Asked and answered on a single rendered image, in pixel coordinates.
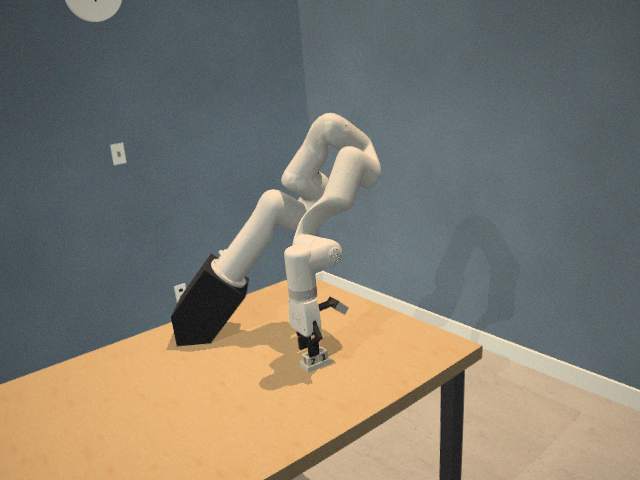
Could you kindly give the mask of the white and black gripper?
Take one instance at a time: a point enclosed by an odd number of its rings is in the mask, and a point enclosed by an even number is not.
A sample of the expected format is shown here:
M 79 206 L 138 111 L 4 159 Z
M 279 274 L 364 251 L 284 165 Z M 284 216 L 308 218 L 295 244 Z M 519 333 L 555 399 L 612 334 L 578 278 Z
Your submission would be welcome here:
M 296 330 L 296 334 L 299 336 L 299 349 L 303 350 L 308 348 L 310 358 L 319 355 L 319 341 L 323 339 L 323 337 L 321 334 L 321 317 L 317 295 L 312 299 L 304 301 L 293 300 L 290 297 L 289 299 L 291 300 L 288 300 L 289 321 L 291 327 Z M 311 340 L 311 336 L 313 335 L 315 337 Z

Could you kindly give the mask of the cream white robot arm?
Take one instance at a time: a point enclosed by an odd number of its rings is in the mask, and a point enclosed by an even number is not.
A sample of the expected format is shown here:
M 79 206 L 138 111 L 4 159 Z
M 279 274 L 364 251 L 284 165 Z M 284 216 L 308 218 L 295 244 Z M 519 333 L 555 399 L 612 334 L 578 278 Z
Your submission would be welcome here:
M 329 179 L 319 172 L 328 145 L 339 151 Z M 316 236 L 318 229 L 330 217 L 349 210 L 359 186 L 373 187 L 380 174 L 374 147 L 362 131 L 339 115 L 320 116 L 282 175 L 282 185 L 299 200 L 278 190 L 265 192 L 229 248 L 212 261 L 213 271 L 226 283 L 244 287 L 245 276 L 273 240 L 278 225 L 296 232 L 293 245 L 284 252 L 289 297 L 314 298 L 315 271 L 336 265 L 342 257 L 341 246 Z

